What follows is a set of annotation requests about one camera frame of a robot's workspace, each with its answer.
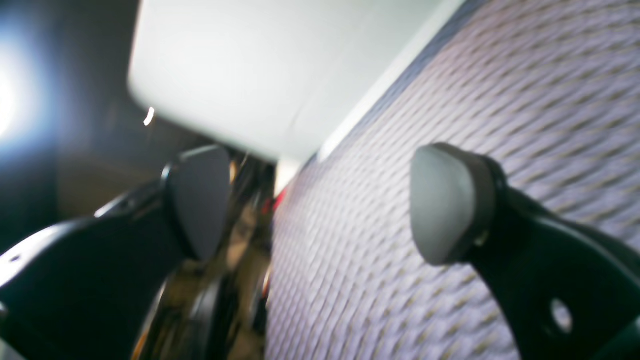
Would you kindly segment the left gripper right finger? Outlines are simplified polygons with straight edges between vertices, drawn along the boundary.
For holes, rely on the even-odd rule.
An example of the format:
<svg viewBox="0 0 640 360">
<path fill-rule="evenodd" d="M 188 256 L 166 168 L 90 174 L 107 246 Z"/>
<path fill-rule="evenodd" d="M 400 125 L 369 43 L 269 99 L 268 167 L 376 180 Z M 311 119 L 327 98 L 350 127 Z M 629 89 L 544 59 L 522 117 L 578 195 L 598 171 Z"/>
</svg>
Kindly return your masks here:
<svg viewBox="0 0 640 360">
<path fill-rule="evenodd" d="M 410 167 L 414 243 L 432 266 L 470 264 L 524 360 L 637 360 L 639 253 L 510 187 L 490 157 L 447 143 Z"/>
</svg>

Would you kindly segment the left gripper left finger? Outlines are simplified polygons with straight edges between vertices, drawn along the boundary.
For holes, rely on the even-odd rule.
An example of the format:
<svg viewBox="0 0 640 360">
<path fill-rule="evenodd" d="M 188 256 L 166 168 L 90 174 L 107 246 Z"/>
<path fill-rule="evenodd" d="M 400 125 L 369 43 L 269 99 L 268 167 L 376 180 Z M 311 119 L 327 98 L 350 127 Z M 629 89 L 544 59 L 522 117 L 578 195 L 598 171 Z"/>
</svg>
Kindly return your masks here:
<svg viewBox="0 0 640 360">
<path fill-rule="evenodd" d="M 1 256 L 1 340 L 26 360 L 128 360 L 167 277 L 218 249 L 230 157 L 181 153 L 160 178 Z"/>
</svg>

